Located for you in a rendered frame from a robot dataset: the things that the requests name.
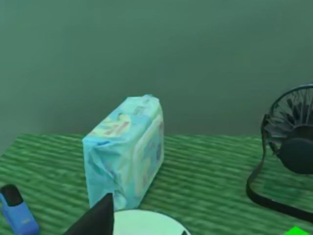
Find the green wall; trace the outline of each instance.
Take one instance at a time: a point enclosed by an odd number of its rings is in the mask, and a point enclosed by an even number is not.
[[[168,133],[257,133],[312,80],[312,25],[311,0],[2,0],[0,145],[85,133],[142,94]]]

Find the green tablecloth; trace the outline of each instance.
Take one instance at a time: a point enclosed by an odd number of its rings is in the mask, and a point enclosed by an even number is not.
[[[22,135],[0,157],[0,184],[16,184],[41,227],[57,235],[88,209],[80,135]],[[170,136],[166,158],[141,208],[181,221],[193,235],[282,235],[312,225],[253,204],[245,195],[260,160],[257,137]],[[296,176],[269,156],[259,191],[312,209],[309,177]],[[0,234],[10,235],[3,216]]]

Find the tissue package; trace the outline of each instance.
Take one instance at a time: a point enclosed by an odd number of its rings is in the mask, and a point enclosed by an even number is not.
[[[163,159],[163,114],[151,95],[128,97],[83,138],[89,205],[113,193],[114,210],[137,208]]]

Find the blue usb stick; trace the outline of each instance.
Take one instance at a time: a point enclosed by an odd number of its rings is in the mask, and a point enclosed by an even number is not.
[[[2,213],[15,235],[38,235],[39,226],[15,185],[0,189]]]

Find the black fan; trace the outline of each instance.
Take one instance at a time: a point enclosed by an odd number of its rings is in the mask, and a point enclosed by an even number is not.
[[[267,144],[290,171],[313,174],[313,84],[281,95],[264,115],[261,134],[263,157],[248,178],[247,196],[261,206],[313,223],[313,213],[260,196],[250,187],[264,164]]]

